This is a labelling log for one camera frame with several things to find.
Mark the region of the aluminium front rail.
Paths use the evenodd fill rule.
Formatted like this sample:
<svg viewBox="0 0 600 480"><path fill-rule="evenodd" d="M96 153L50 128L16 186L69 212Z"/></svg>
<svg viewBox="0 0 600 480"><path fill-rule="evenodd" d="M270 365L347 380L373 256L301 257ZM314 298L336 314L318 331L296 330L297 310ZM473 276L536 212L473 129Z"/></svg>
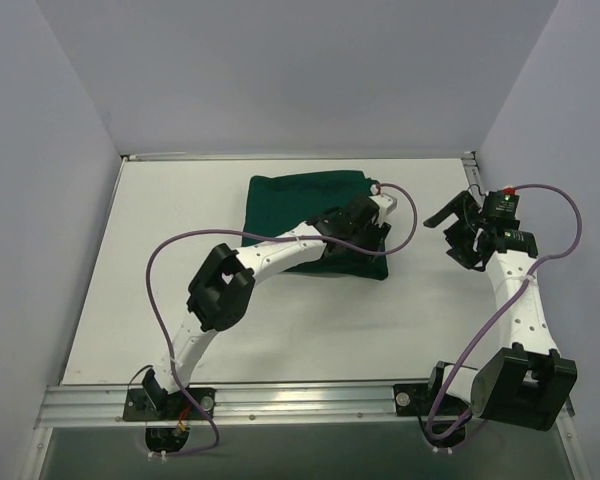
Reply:
<svg viewBox="0 0 600 480"><path fill-rule="evenodd" d="M398 417L392 386L424 380L336 381L313 383L219 383L194 385L216 390L213 416L190 395L185 396L203 420L125 422L122 413L127 392L138 385L69 385L47 389L37 426L42 428L138 426L173 427L178 421L217 426L247 424L318 424L394 422L426 419Z"/></svg>

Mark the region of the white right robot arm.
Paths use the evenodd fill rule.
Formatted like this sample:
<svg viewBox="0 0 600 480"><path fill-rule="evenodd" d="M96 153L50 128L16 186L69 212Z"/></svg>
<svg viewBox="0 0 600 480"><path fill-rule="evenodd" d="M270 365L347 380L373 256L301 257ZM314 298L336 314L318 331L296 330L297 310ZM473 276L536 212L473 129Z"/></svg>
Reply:
<svg viewBox="0 0 600 480"><path fill-rule="evenodd" d="M429 219L444 231L448 256L487 274L497 310L454 363L439 363L424 388L430 408L426 432L441 441L469 419L547 431L577 380L545 318L538 270L553 260L539 253L535 236L516 217L519 188L491 191L482 201L464 190Z"/></svg>

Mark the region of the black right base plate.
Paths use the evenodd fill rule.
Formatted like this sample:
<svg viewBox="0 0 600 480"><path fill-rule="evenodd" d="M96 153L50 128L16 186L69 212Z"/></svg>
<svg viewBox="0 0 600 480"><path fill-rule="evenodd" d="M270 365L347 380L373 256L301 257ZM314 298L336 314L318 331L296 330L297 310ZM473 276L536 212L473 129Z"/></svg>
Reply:
<svg viewBox="0 0 600 480"><path fill-rule="evenodd" d="M395 413L398 417L427 416L431 410L435 393L430 393L425 382L397 383L392 386ZM436 416L459 416L467 409L460 399L445 395Z"/></svg>

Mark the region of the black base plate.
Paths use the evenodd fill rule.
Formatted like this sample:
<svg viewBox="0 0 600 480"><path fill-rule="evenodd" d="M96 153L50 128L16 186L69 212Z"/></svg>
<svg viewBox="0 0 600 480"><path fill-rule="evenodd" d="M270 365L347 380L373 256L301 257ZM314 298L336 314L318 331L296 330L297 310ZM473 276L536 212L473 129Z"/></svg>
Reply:
<svg viewBox="0 0 600 480"><path fill-rule="evenodd" d="M398 417L427 416L431 410L435 393L430 393L425 382L397 383L392 386L395 413ZM459 416L467 409L460 399L445 395L436 416Z"/></svg>
<svg viewBox="0 0 600 480"><path fill-rule="evenodd" d="M209 416L213 416L215 389L189 387L187 391ZM157 410L142 388L132 388L126 395L122 420L125 422L176 421L184 419L183 413L185 411L188 411L187 420L204 419L203 415L181 392L169 395L163 408Z"/></svg>

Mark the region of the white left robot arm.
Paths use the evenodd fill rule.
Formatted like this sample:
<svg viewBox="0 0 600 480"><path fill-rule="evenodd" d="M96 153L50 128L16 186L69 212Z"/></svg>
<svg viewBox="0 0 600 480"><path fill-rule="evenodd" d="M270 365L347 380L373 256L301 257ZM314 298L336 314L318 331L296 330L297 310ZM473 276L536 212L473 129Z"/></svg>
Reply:
<svg viewBox="0 0 600 480"><path fill-rule="evenodd" d="M396 206L388 194L360 194L267 241L215 246L189 283L187 314L166 357L142 381L146 408L159 419L180 411L180 387L217 333L244 317L257 285L303 264L333 260L358 267L379 259L391 229L387 217Z"/></svg>

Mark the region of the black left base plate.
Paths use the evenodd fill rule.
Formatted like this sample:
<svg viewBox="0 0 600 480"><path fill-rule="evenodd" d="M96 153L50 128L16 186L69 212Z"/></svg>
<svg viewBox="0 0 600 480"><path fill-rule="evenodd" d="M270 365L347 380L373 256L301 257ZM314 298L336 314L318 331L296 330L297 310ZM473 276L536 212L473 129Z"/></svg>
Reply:
<svg viewBox="0 0 600 480"><path fill-rule="evenodd" d="M215 389L189 387L187 391L209 416L213 416ZM142 388L132 388L126 395L122 420L125 422L176 421L184 419L183 413L185 411L188 411L187 420L204 419L203 415L181 392L169 395L163 408L157 410Z"/></svg>

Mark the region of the green surgical drape cloth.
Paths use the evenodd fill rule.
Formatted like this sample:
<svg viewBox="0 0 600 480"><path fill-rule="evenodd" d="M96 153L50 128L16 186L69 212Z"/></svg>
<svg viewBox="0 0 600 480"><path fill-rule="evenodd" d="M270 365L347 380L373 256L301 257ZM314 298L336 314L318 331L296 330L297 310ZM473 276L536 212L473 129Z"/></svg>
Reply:
<svg viewBox="0 0 600 480"><path fill-rule="evenodd" d="M249 182L243 230L275 237L331 207L343 207L359 194L368 195L375 181L359 170L335 170L280 177L253 176ZM389 275L387 258L365 258L346 250L303 263L291 273L349 275L382 281Z"/></svg>

